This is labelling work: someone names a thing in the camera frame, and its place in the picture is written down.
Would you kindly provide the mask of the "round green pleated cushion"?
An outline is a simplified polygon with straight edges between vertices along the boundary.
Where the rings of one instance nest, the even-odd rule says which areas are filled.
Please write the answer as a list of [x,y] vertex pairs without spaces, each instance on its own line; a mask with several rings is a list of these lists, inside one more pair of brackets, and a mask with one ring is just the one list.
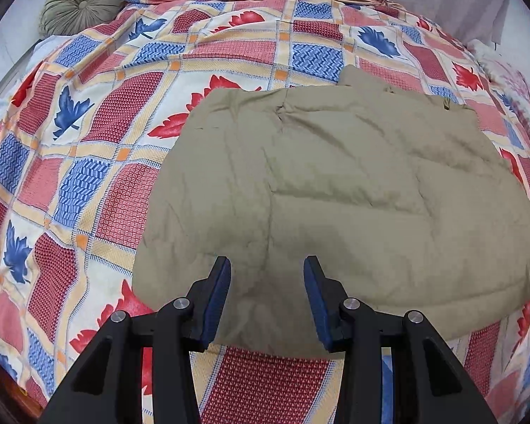
[[75,35],[111,22],[123,6],[123,0],[46,0],[40,12],[38,31],[41,37]]

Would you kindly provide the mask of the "khaki puffer jacket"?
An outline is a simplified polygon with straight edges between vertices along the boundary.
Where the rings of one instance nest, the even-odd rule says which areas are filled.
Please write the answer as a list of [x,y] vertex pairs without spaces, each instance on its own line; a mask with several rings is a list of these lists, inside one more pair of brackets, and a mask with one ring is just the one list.
[[446,340],[530,299],[530,198],[475,106],[355,67],[339,82],[216,89],[188,115],[149,197],[134,293],[159,309],[214,259],[232,281],[216,340],[323,355],[302,265],[373,309],[418,309]]

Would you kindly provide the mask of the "pink floral blanket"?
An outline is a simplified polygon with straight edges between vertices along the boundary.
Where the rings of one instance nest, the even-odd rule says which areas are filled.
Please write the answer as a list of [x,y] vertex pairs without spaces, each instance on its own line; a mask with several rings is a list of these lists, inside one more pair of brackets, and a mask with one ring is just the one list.
[[467,49],[482,65],[490,81],[499,85],[514,107],[515,114],[530,137],[530,84],[524,75],[501,54],[478,39],[468,42]]

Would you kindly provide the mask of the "leaf patterned patchwork quilt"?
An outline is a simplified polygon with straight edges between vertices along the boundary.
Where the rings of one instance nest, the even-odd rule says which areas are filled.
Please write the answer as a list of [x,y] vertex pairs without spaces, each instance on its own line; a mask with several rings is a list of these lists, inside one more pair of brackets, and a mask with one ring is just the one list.
[[114,311],[146,312],[131,281],[149,193],[216,89],[327,85],[354,65],[475,106],[530,198],[530,137],[506,93],[467,46],[397,3],[124,3],[32,66],[0,113],[0,389],[25,419]]

